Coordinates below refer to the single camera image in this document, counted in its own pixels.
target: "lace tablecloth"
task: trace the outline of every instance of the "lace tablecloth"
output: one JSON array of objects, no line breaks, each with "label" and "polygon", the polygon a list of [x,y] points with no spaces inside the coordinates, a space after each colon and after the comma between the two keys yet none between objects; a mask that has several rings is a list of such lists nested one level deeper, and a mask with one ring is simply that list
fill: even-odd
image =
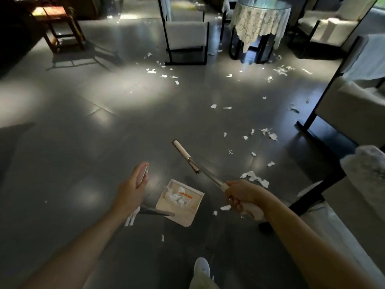
[{"label": "lace tablecloth", "polygon": [[230,28],[235,27],[237,35],[243,41],[243,52],[260,35],[276,35],[274,49],[277,49],[289,21],[289,9],[261,9],[237,3],[231,19]]}]

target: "chair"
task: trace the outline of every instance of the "chair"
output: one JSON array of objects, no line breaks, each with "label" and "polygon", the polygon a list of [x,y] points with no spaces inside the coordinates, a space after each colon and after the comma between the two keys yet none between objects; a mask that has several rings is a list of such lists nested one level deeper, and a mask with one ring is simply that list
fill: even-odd
[{"label": "chair", "polygon": [[[315,108],[299,128],[308,135],[317,116],[357,145],[385,149],[385,34],[359,36],[326,87]],[[363,88],[355,80],[379,79]]]},{"label": "chair", "polygon": [[[84,34],[75,18],[74,9],[68,5],[66,0],[15,0],[15,2],[27,7],[31,16],[39,24],[41,34],[53,53],[59,53],[60,48],[72,47],[74,45],[84,50]],[[68,23],[72,34],[59,34],[55,32],[53,24],[63,22]],[[53,40],[50,40],[47,36],[46,26],[52,32]],[[63,42],[63,38],[71,37],[76,39],[76,44]]]},{"label": "chair", "polygon": [[[209,45],[209,22],[205,21],[205,13],[203,12],[201,17],[202,21],[183,21],[181,20],[184,17],[183,14],[179,14],[179,16],[171,14],[170,0],[158,0],[158,2],[166,37],[167,52],[170,58],[170,62],[164,64],[206,65]],[[203,62],[174,62],[172,60],[172,52],[202,52],[203,48],[205,48]]]},{"label": "chair", "polygon": [[341,47],[358,27],[377,0],[344,0],[337,12],[305,11],[295,27],[291,44],[300,33],[307,37],[300,56],[306,52],[311,42]]},{"label": "chair", "polygon": [[222,6],[222,27],[221,27],[221,37],[219,38],[219,41],[223,38],[223,31],[224,31],[224,25],[225,23],[230,23],[231,18],[233,17],[235,5],[237,4],[236,1],[229,1],[224,0],[223,6]]}]

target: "hand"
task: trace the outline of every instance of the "hand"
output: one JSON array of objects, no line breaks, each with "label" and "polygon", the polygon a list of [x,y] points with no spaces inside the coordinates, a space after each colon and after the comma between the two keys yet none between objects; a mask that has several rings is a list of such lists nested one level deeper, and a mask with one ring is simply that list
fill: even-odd
[{"label": "hand", "polygon": [[226,184],[230,187],[225,190],[224,194],[229,199],[232,208],[237,209],[239,212],[243,211],[243,207],[241,205],[242,201],[256,204],[263,211],[266,209],[268,204],[280,201],[267,189],[244,179],[230,180],[227,181]]},{"label": "hand", "polygon": [[118,195],[111,207],[111,211],[121,217],[122,220],[130,216],[142,203],[148,178],[145,175],[138,187],[136,187],[136,178],[140,171],[148,165],[147,162],[137,165],[132,171],[131,177],[119,186]]}]

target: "right hand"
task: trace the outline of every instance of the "right hand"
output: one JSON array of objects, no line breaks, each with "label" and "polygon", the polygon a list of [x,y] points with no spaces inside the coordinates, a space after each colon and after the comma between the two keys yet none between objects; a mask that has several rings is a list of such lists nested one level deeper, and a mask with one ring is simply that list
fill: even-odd
[{"label": "right hand", "polygon": [[267,189],[244,179],[230,180],[227,181],[226,184],[230,187],[225,190],[224,194],[229,199],[230,205],[233,209],[237,209],[239,212],[243,211],[243,207],[241,205],[242,201],[256,204],[263,211],[266,209],[268,204],[280,201]]}]

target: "gray tile floor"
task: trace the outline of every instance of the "gray tile floor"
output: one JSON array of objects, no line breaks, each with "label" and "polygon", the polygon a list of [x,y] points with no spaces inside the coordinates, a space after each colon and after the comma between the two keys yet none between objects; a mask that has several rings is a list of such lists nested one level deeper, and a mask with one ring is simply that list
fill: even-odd
[{"label": "gray tile floor", "polygon": [[[199,256],[210,260],[221,288],[306,287],[277,236],[261,234],[254,222],[232,211],[212,215],[226,199],[204,175],[192,172],[171,141],[178,139],[222,179],[253,170],[291,203],[330,171],[294,124],[306,119],[338,62],[299,60],[284,42],[276,53],[282,60],[233,61],[227,53],[229,30],[219,46],[219,21],[211,19],[215,55],[207,66],[161,68],[156,61],[167,60],[161,21],[112,18],[81,22],[87,52],[53,57],[41,40],[2,77],[3,288],[20,284],[94,223],[118,184],[144,160],[151,164],[145,202],[155,205],[163,187],[176,179],[205,193],[195,220],[183,228],[164,217],[139,215],[111,240],[86,288],[188,288]],[[216,53],[218,47],[223,52]],[[295,68],[287,77],[273,70],[283,64]],[[291,103],[299,114],[287,110]],[[273,128],[277,142],[258,131],[266,127]],[[268,168],[270,161],[276,165]]]}]

